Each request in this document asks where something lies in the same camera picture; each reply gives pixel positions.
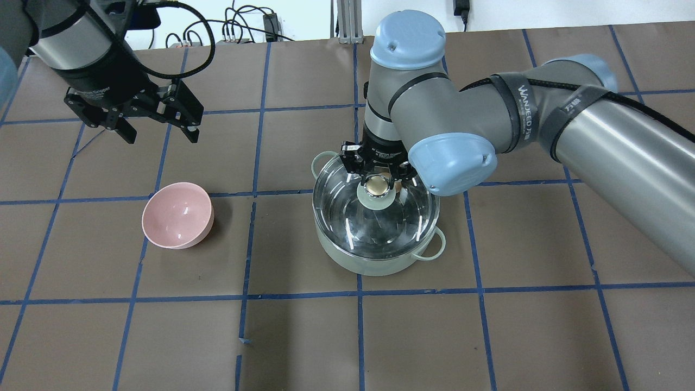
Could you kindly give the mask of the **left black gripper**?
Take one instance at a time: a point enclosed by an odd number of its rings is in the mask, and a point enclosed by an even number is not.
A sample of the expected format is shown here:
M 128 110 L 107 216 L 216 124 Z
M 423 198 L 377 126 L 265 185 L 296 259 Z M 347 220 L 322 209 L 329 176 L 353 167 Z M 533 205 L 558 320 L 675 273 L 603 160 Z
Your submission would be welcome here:
M 63 79 L 65 104 L 89 127 L 116 130 L 134 144 L 137 131 L 124 117 L 148 117 L 181 128 L 190 143 L 199 141 L 204 107 L 180 75 L 159 86 L 133 57 L 107 52 L 94 64 L 65 70 Z

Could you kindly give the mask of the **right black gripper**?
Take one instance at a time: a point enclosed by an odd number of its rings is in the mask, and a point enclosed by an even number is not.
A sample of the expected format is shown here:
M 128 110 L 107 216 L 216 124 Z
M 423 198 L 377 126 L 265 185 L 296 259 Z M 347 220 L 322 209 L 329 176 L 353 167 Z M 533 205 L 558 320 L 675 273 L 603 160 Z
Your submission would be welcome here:
M 348 173 L 358 176 L 360 185 L 365 185 L 370 176 L 381 175 L 395 192 L 412 185 L 418 174 L 400 140 L 363 136 L 360 143 L 345 141 L 340 148 L 340 160 Z

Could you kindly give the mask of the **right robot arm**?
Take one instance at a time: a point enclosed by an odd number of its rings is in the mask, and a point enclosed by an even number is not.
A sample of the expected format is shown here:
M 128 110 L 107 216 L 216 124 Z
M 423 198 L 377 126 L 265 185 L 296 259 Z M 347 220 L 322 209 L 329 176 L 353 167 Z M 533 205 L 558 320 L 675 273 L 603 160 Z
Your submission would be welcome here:
M 693 273 L 693 134 L 617 93 L 596 55 L 549 60 L 457 89 L 443 67 L 445 32 L 431 15 L 396 11 L 370 50 L 360 143 L 343 143 L 346 170 L 419 176 L 435 196 L 479 185 L 499 154 L 539 143 L 651 242 Z

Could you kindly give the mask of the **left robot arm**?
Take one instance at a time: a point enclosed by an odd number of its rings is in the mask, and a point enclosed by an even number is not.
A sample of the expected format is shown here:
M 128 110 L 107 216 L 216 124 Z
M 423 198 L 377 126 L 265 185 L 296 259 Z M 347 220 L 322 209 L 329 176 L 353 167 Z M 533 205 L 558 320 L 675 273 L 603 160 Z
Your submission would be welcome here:
M 136 129 L 128 118 L 151 118 L 178 127 L 196 143 L 204 107 L 184 78 L 208 67 L 215 55 L 210 46 L 203 64 L 177 74 L 144 65 L 125 41 L 138 13 L 151 14 L 159 25 L 159 8 L 188 10 L 209 36 L 205 17 L 187 3 L 126 1 L 120 14 L 109 13 L 112 1 L 3 1 L 2 102 L 19 86 L 22 58 L 32 52 L 62 78 L 64 102 L 86 126 L 103 127 L 133 144 Z

